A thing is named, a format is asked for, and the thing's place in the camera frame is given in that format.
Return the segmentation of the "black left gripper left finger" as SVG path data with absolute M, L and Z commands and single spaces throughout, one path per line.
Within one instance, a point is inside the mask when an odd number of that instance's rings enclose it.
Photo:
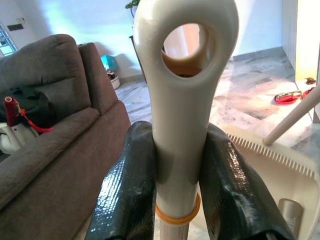
M 156 182 L 152 125 L 137 121 L 129 127 L 123 150 L 102 181 L 85 239 L 152 240 Z

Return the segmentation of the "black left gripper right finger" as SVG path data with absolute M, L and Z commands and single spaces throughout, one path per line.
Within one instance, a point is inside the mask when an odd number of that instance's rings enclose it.
M 211 240 L 295 237 L 260 175 L 219 127 L 209 124 L 199 186 Z

